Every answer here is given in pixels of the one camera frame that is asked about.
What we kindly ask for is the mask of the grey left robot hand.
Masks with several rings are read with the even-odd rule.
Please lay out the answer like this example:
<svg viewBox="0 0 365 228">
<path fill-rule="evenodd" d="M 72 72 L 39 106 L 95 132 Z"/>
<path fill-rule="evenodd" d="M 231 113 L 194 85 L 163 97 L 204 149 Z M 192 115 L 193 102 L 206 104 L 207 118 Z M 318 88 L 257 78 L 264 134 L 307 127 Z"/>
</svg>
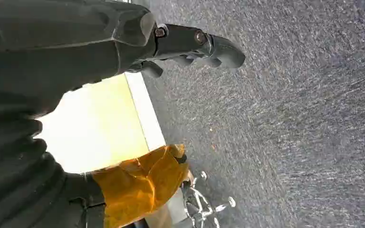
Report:
<svg viewBox="0 0 365 228">
<path fill-rule="evenodd" d="M 198 28 L 157 26 L 149 9 L 114 0 L 0 0 L 0 228 L 123 227 L 184 182 L 181 146 L 87 174 L 47 152 L 39 117 L 63 95 L 124 72 L 159 77 L 157 60 L 239 68 L 245 55 Z"/>
</svg>

